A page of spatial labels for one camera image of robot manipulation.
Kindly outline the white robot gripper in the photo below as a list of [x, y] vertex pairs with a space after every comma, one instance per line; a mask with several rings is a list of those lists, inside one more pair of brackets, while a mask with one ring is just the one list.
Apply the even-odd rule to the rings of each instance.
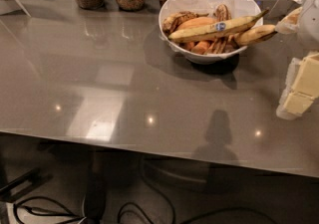
[[319, 0], [306, 0], [301, 7], [280, 20], [275, 31], [292, 34], [309, 52], [303, 59], [293, 58], [288, 66], [285, 89], [276, 115], [294, 120], [301, 117], [319, 98]]

